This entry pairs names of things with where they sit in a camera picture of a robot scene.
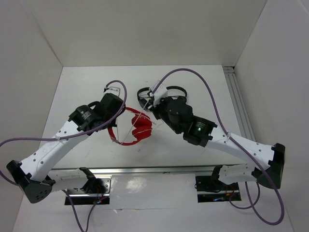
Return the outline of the red over-ear headphones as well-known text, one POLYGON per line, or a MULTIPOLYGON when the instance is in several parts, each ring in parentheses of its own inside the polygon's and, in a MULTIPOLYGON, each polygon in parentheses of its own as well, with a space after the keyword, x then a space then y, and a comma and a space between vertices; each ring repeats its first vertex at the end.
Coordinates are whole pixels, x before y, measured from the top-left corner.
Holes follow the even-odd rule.
POLYGON ((150 117, 141 111, 130 107, 126 107, 126 110, 134 114, 134 117, 131 120, 131 124, 133 127, 131 130, 131 134, 136 140, 129 143, 118 141, 114 135, 112 127, 108 128, 108 133, 113 142, 122 146, 131 146, 151 136, 153 130, 153 123, 150 120, 150 117))

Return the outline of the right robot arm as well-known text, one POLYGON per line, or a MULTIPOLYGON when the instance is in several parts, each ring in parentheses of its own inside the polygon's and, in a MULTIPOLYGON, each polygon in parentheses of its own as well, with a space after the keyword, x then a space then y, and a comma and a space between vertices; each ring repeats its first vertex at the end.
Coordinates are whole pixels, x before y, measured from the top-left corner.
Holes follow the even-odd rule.
POLYGON ((214 168, 211 185, 222 189, 234 182, 256 181, 269 189, 280 189, 285 164, 285 146, 264 145, 244 137, 228 134, 222 127, 195 116, 193 108, 181 98, 150 101, 148 109, 156 119, 163 120, 176 134, 192 145, 212 148, 235 156, 246 164, 214 168))

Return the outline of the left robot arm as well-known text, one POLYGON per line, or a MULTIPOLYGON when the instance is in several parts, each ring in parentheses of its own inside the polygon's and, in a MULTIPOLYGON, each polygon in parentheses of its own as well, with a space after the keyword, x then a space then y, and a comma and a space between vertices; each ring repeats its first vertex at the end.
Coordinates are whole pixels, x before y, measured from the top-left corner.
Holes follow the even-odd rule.
POLYGON ((89 193, 101 186, 102 181, 86 167, 68 171, 53 168, 93 132, 114 126, 115 115, 123 107, 119 96, 105 93, 101 101, 77 107, 52 141, 22 161, 10 161, 6 168, 27 199, 38 203, 54 191, 74 188, 89 193))

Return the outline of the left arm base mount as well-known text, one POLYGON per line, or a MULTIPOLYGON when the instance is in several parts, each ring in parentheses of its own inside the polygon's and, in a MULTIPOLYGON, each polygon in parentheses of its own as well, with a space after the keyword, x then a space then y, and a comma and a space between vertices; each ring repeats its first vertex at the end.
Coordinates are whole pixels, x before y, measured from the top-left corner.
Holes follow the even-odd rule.
POLYGON ((108 205, 110 204, 110 192, 112 176, 107 174, 94 174, 87 168, 80 168, 86 174, 86 180, 80 188, 68 188, 66 192, 74 205, 108 205))

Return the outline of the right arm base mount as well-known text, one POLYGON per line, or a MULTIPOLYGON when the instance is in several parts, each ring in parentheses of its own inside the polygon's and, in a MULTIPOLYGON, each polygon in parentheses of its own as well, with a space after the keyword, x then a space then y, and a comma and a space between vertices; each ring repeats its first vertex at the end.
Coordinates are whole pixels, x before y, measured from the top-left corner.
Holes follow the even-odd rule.
POLYGON ((238 183, 227 185, 220 182, 217 166, 194 166, 193 168, 196 180, 194 188, 197 191, 199 203, 241 201, 238 183))

